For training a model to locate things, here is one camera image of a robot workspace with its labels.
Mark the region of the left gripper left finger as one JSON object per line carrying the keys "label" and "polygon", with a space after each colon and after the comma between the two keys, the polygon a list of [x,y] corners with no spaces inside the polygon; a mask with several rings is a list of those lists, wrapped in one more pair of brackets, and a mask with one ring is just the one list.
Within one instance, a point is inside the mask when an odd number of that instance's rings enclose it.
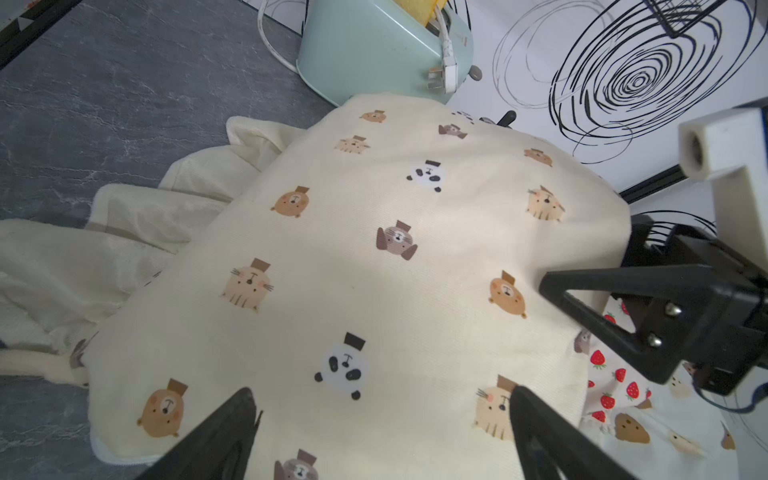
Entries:
{"label": "left gripper left finger", "polygon": [[261,415],[251,389],[238,390],[137,480],[244,479]]}

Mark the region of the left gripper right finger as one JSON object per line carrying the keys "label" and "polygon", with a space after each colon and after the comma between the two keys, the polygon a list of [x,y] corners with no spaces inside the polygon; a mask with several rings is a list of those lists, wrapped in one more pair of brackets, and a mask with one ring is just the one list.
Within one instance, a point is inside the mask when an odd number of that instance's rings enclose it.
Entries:
{"label": "left gripper right finger", "polygon": [[527,387],[513,390],[509,416],[526,479],[633,478]]}

